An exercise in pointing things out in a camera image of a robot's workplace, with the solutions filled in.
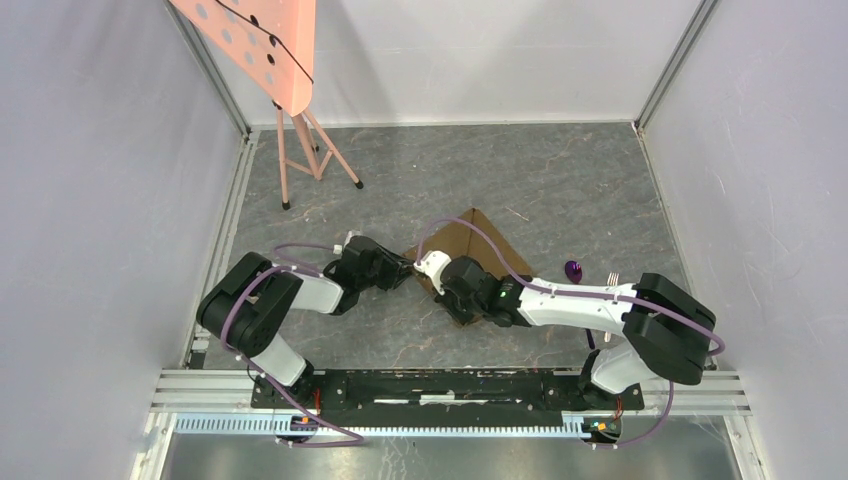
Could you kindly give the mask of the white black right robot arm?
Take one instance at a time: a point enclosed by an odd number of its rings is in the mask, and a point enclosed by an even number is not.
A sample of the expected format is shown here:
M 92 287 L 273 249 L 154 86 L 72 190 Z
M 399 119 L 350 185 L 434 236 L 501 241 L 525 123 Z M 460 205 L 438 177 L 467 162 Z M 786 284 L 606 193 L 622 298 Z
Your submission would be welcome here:
M 566 326 L 621 338 L 620 345 L 591 353 L 577 382 L 580 400 L 602 408 L 642 381 L 662 378 L 701 382 L 710 347 L 719 342 L 715 317 L 662 275 L 637 283 L 564 285 L 530 276 L 501 278 L 473 258 L 431 251 L 415 262 L 436 298 L 459 323 L 475 319 L 500 327 Z

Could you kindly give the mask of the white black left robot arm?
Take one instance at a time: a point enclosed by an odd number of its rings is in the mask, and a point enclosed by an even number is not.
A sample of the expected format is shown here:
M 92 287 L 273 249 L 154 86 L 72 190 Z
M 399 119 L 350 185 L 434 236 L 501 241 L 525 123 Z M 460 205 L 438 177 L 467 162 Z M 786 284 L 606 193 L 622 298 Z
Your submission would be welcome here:
M 339 316 L 370 288 L 389 291 L 412 274 L 413 261 L 373 239 L 355 235 L 323 270 L 277 265 L 246 253 L 200 301 L 196 323 L 222 347 L 276 382 L 275 392 L 290 407 L 306 405 L 314 394 L 314 367 L 279 333 L 291 310 Z

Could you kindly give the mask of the brown cloth napkin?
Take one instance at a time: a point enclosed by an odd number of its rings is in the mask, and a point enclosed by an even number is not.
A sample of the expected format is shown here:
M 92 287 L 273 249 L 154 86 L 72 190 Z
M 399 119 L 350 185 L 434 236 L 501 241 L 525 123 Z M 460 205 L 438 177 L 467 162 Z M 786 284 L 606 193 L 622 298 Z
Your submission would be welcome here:
M 535 275 L 531 266 L 508 243 L 481 210 L 470 208 L 461 214 L 459 219 L 473 224 L 488 235 L 498 247 L 506 263 L 519 275 L 530 278 Z M 427 227 L 424 234 L 422 256 L 425 257 L 431 250 L 442 251 L 452 259 L 469 256 L 476 260 L 483 270 L 491 273 L 497 279 L 509 275 L 507 269 L 498 260 L 494 250 L 482 236 L 464 224 L 441 222 L 436 226 Z

